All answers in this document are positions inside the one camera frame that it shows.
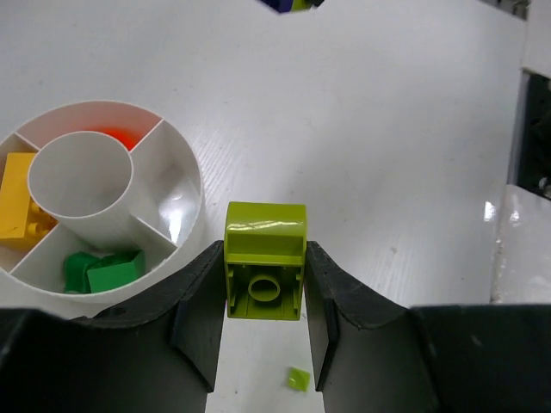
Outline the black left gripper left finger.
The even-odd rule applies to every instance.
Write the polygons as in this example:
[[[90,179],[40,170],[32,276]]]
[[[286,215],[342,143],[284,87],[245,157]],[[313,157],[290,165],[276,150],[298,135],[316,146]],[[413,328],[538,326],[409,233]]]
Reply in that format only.
[[[224,321],[222,242],[94,317],[1,312],[4,412],[203,412]]]

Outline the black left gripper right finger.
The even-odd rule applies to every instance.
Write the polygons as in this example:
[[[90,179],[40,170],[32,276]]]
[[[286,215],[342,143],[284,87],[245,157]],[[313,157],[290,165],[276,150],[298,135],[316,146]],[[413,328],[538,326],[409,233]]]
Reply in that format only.
[[[306,247],[313,376],[328,412],[547,412],[548,305],[405,308]]]

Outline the small lime green lego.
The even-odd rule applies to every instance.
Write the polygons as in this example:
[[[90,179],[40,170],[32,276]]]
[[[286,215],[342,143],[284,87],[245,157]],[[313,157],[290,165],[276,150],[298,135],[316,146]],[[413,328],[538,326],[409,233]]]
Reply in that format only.
[[[289,367],[287,370],[286,386],[293,391],[307,392],[311,380],[311,374],[297,367]]]

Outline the dark green lego brick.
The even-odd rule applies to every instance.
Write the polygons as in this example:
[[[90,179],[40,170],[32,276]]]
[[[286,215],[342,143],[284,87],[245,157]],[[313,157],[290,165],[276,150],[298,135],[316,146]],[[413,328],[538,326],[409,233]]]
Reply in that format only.
[[[130,284],[145,274],[142,250],[105,256],[86,271],[91,293],[102,293]]]

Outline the lime green curved lego brick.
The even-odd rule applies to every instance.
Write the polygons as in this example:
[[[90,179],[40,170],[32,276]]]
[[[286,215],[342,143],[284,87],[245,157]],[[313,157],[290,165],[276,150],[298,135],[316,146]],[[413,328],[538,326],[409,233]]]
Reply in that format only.
[[[228,204],[223,249],[229,318],[300,319],[306,235],[302,204]]]

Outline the yellow sloped lego brick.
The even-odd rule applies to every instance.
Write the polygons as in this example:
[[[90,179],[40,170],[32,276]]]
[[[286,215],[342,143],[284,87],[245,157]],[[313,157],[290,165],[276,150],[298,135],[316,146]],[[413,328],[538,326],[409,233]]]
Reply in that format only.
[[[10,152],[1,183],[1,245],[30,251],[57,224],[31,197],[28,171],[35,154]]]

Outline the orange round lego dish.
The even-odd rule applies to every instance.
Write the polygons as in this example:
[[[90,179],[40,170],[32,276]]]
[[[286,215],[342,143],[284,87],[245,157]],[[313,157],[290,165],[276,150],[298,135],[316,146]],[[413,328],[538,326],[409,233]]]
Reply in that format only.
[[[110,136],[119,141],[128,151],[131,151],[144,137],[142,133],[117,126],[94,126],[89,128],[89,131]]]

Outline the multicolour lego assembly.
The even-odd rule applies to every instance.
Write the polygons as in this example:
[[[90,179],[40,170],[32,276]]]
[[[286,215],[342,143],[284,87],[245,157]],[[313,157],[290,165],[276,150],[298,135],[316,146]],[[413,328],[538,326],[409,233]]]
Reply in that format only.
[[[318,8],[324,0],[261,0],[279,14]]]

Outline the small dark green lego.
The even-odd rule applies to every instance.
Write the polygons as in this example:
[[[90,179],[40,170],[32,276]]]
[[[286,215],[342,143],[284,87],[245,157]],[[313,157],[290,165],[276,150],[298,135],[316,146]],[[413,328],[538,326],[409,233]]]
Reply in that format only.
[[[77,252],[67,256],[63,264],[65,276],[65,293],[90,293],[90,282],[87,272],[99,263],[101,259],[87,252]]]

